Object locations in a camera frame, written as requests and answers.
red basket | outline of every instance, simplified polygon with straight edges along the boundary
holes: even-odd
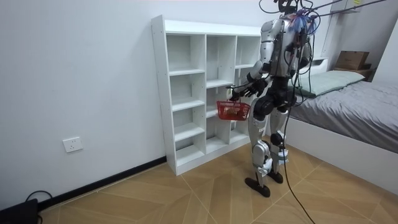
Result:
[[[249,116],[250,105],[241,102],[217,101],[218,116],[229,121],[245,121]]]

gray bedding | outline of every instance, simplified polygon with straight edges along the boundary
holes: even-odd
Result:
[[[306,100],[291,116],[398,153],[398,87],[357,82]]]

gray pillow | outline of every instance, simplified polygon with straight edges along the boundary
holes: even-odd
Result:
[[[364,77],[356,72],[330,71],[311,76],[311,91],[308,77],[302,78],[300,89],[303,96],[316,97],[334,90],[342,89],[362,79],[364,79]],[[289,88],[293,88],[292,82],[289,82]],[[295,92],[299,94],[299,88],[296,88]]]

parquet floor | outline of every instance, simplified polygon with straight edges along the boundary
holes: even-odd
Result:
[[[398,223],[398,196],[289,149],[290,184],[317,224]],[[267,179],[264,198],[244,183],[253,175],[248,144],[178,177],[163,164],[41,215],[44,224],[310,223],[286,181]]]

white bed frame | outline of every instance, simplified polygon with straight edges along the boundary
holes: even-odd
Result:
[[[320,60],[312,74],[326,71],[327,59]],[[289,118],[286,143],[398,195],[397,153],[294,118]]]

